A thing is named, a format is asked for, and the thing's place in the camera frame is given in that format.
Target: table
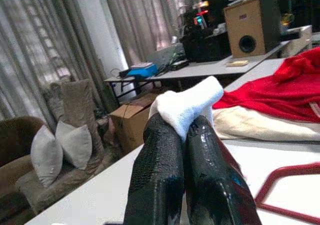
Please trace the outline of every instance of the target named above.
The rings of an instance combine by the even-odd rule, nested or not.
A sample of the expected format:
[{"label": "table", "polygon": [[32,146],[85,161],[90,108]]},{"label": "table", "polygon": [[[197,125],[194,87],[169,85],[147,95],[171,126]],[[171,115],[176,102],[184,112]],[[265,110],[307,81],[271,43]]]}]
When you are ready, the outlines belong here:
[{"label": "table", "polygon": [[[109,83],[110,87],[112,88],[112,91],[114,93],[114,96],[116,97],[117,102],[118,98],[135,91],[137,88],[140,88],[141,85],[139,85],[139,82],[145,82],[142,86],[150,83],[150,82],[157,82],[157,81],[168,81],[168,80],[183,80],[183,79],[190,79],[190,78],[205,78],[208,76],[229,76],[229,75],[236,75],[236,74],[244,74],[250,71],[252,68],[266,60],[267,58],[274,56],[279,51],[285,49],[285,47],[289,44],[290,41],[283,41],[280,45],[272,49],[271,51],[267,52],[264,55],[259,56],[250,56],[250,57],[242,57],[242,58],[233,58],[233,56],[229,56],[225,59],[222,59],[220,61],[210,61],[210,62],[201,62],[196,63],[192,62],[188,66],[176,70],[176,71],[169,71],[163,75],[160,76],[152,76],[142,79],[135,79],[133,76],[126,77],[126,78],[117,78],[117,77],[111,77],[106,80],[104,80],[105,83]],[[248,64],[245,66],[233,66],[233,67],[227,67],[226,63],[234,62],[234,61],[243,61],[248,60]],[[133,83],[134,89],[130,89],[126,92],[123,92],[120,95],[116,95],[116,92],[114,90],[114,83],[121,83],[121,86],[123,84]]]},{"label": "table", "polygon": [[[248,80],[271,75],[282,61],[264,61],[226,89],[232,91]],[[320,142],[273,142],[252,139],[223,142],[241,165],[253,196],[274,169],[320,161]],[[26,224],[102,225],[104,222],[122,222],[132,166],[141,148],[142,146],[138,147]],[[304,175],[303,179],[294,176],[284,178],[278,182],[266,202],[319,216],[319,183],[320,176],[315,175]],[[258,215],[263,225],[309,224],[259,209]],[[181,215],[181,224],[188,224],[185,211]]]}]

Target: beige cloth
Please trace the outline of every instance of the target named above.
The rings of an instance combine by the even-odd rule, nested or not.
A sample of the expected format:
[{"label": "beige cloth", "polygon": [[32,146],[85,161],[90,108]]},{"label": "beige cloth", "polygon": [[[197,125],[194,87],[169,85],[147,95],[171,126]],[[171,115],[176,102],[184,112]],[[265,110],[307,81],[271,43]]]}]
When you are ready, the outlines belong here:
[{"label": "beige cloth", "polygon": [[320,123],[280,119],[241,106],[216,109],[212,114],[220,139],[320,141]]}]

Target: curtain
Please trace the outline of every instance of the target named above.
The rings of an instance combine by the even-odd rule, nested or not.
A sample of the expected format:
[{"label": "curtain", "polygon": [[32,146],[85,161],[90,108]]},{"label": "curtain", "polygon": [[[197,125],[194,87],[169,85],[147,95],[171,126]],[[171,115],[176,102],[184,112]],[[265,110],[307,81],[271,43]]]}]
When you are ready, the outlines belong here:
[{"label": "curtain", "polygon": [[106,76],[74,26],[63,0],[0,0],[0,120],[29,115],[55,128],[45,95],[63,80],[90,79],[97,107],[110,109]]},{"label": "curtain", "polygon": [[193,0],[107,0],[129,66],[180,36],[180,19]]}]

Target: cardboard box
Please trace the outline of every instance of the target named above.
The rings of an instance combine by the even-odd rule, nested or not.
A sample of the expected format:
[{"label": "cardboard box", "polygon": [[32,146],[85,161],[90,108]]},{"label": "cardboard box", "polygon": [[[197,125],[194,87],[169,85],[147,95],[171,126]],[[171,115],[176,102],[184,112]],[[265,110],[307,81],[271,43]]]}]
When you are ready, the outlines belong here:
[{"label": "cardboard box", "polygon": [[113,111],[111,119],[125,154],[144,143],[143,132],[148,121],[150,106],[158,94],[148,93]]}]

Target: white sock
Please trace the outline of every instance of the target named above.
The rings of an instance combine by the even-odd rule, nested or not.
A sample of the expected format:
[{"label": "white sock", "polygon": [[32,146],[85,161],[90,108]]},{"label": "white sock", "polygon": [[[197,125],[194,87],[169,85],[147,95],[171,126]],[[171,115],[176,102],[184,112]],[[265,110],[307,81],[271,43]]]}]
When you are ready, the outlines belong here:
[{"label": "white sock", "polygon": [[218,80],[209,76],[183,92],[167,91],[159,95],[151,105],[149,118],[160,113],[184,142],[191,123],[199,115],[204,115],[213,125],[212,105],[223,94],[224,90]]}]

